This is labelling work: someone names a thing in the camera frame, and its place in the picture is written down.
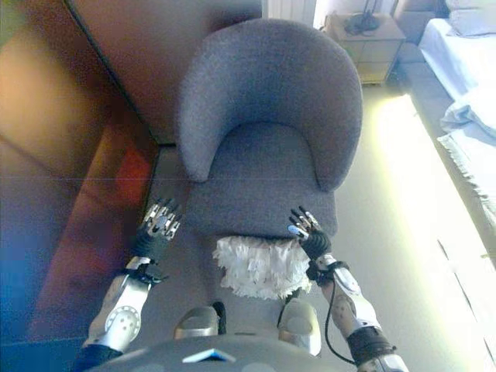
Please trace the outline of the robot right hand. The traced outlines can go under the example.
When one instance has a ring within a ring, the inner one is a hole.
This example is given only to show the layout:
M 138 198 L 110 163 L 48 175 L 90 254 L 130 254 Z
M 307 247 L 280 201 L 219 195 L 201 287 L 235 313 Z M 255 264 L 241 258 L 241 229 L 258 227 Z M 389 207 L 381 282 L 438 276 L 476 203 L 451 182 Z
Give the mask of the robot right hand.
M 310 260 L 317 260 L 331 251 L 330 238 L 315 216 L 302 206 L 291 209 L 288 232 L 294 235 Z

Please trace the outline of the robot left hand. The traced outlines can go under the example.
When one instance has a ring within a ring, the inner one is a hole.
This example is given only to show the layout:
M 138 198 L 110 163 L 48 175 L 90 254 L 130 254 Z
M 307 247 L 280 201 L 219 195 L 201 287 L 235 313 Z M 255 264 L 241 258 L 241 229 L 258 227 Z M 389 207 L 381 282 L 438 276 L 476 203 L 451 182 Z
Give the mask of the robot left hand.
M 146 211 L 136 231 L 132 252 L 158 261 L 181 225 L 181 206 L 173 199 L 158 199 Z

